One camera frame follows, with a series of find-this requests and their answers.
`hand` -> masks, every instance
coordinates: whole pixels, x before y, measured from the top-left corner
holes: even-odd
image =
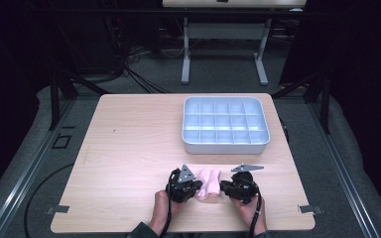
[[[252,197],[252,201],[250,203],[244,204],[240,200],[230,197],[231,202],[240,211],[240,214],[243,217],[244,223],[246,223],[247,227],[249,228],[250,228],[250,225],[252,224],[253,215],[255,214],[255,211],[256,211],[258,198],[259,198],[258,196],[254,196]],[[262,196],[261,196],[261,199],[262,199],[261,210],[260,210],[261,213],[259,214],[258,220],[256,221],[255,231],[254,231],[255,236],[261,233],[264,233],[265,231],[268,230],[267,219],[265,216],[265,200]]]
[[[183,203],[177,203],[172,201],[172,218],[179,212]],[[166,225],[169,212],[169,197],[164,190],[157,191],[155,194],[153,218],[148,225],[158,236],[163,232]]]

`metal clip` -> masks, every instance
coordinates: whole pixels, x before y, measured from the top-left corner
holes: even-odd
[[[323,213],[321,206],[312,206],[312,205],[305,205],[305,206],[299,205],[299,211],[301,213],[312,213],[313,215]]]
[[[179,183],[186,182],[186,181],[191,181],[194,180],[195,176],[191,172],[191,170],[187,167],[187,165],[182,166],[181,173],[179,174]]]
[[[46,214],[47,215],[55,215],[55,213],[57,213],[57,212],[67,213],[68,210],[69,210],[68,206],[62,206],[62,205],[57,205],[55,207],[50,206],[46,210]]]

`pink foam piece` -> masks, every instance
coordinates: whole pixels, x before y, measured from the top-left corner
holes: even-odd
[[[205,200],[209,196],[220,195],[220,189],[219,189],[220,173],[221,173],[220,170],[209,170],[209,169],[203,169],[200,172],[197,179],[202,181],[202,186],[200,187],[199,191],[195,194],[196,199]]]

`white tray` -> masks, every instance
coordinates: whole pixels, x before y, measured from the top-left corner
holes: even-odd
[[[189,97],[182,138],[191,154],[260,154],[270,140],[255,97]]]

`metal frame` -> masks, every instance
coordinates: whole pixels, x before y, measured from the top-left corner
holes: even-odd
[[[61,112],[61,121],[66,118],[68,112],[73,107],[73,104],[73,100],[68,100],[64,104]],[[48,151],[49,147],[52,146],[52,141],[58,136],[58,131],[61,127],[62,123],[59,123],[56,125],[55,130],[48,132],[48,135],[40,146],[39,151],[31,163],[24,170],[23,174],[20,176],[10,195],[5,201],[5,204],[2,206],[0,210],[0,237],[3,237],[9,223],[23,202],[30,186],[36,178],[37,173],[42,167],[46,152]]]
[[[351,176],[348,173],[348,170],[345,167],[345,163],[339,154],[339,151],[334,144],[331,135],[329,135],[320,124],[320,116],[318,109],[312,103],[308,103],[308,109],[314,117],[315,124],[317,129],[320,131],[323,140],[325,141],[331,157],[333,168],[335,169],[336,176],[341,184],[342,189],[345,192],[345,196],[348,199],[348,202],[352,208],[352,211],[357,218],[358,224],[360,226],[361,231],[363,232],[364,237],[370,238],[378,238],[380,237],[368,212],[366,207],[363,204],[363,200],[355,188],[353,181],[351,180]]]
[[[262,56],[271,27],[271,20],[265,24],[223,24],[223,23],[189,23],[184,20],[184,67],[182,69],[182,83],[188,84],[191,72],[190,39],[245,39],[260,40],[257,53],[253,54],[258,77],[261,85],[268,85],[268,78],[262,63]]]

